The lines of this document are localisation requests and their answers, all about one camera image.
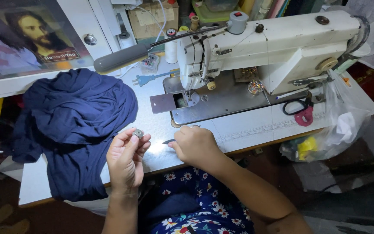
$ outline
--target door knob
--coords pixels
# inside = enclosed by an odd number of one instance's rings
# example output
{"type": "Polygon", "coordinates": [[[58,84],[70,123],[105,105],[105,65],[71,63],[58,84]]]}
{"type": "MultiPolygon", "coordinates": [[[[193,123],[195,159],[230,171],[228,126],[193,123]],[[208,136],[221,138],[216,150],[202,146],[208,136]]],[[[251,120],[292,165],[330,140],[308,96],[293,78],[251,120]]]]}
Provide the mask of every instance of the door knob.
{"type": "Polygon", "coordinates": [[[96,45],[98,43],[98,40],[96,40],[95,36],[93,34],[86,34],[84,37],[84,42],[88,45],[96,45]]]}

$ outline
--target person's right hand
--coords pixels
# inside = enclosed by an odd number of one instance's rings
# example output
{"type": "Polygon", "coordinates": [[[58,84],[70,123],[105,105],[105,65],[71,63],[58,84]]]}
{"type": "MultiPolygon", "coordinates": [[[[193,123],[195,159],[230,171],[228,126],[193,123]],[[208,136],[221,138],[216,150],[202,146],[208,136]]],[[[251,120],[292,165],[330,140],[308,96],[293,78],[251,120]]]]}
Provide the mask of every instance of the person's right hand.
{"type": "Polygon", "coordinates": [[[168,143],[181,161],[206,171],[221,158],[226,157],[217,146],[213,133],[199,126],[182,126],[168,143]]]}

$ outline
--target sewing machine bed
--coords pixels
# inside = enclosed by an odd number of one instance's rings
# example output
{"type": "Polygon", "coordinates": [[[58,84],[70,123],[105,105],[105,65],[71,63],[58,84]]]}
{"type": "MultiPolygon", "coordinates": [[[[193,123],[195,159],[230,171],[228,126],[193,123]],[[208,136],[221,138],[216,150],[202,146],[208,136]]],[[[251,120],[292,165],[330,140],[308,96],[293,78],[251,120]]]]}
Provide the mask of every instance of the sewing machine bed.
{"type": "Polygon", "coordinates": [[[252,95],[248,92],[247,82],[235,82],[232,70],[220,72],[215,82],[214,90],[203,86],[193,90],[189,100],[180,77],[167,77],[163,80],[165,93],[173,94],[177,107],[170,111],[173,127],[301,99],[308,94],[304,91],[278,100],[275,99],[277,95],[268,95],[266,91],[252,95]]]}

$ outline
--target sewing machine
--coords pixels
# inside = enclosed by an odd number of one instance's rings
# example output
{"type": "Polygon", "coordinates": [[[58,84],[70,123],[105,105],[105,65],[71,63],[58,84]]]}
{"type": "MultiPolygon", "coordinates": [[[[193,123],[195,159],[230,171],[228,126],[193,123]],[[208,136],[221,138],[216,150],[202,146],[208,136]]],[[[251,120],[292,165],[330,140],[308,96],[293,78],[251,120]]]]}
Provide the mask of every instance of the sewing machine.
{"type": "Polygon", "coordinates": [[[252,22],[244,13],[232,12],[235,17],[244,23],[242,32],[228,27],[178,39],[179,77],[164,79],[167,97],[151,102],[154,112],[174,101],[174,127],[303,98],[306,91],[276,100],[325,80],[360,27],[344,11],[252,22]],[[257,67],[264,92],[252,95],[248,83],[235,82],[234,70],[247,67],[257,67]]]}

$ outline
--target cabinet door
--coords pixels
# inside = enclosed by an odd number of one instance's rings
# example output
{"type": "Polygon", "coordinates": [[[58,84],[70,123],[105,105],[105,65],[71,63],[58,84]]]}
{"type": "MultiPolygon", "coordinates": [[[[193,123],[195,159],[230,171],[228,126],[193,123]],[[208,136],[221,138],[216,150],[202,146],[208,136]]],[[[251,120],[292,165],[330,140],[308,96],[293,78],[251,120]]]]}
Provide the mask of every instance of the cabinet door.
{"type": "Polygon", "coordinates": [[[88,0],[0,0],[0,97],[109,53],[88,0]]]}

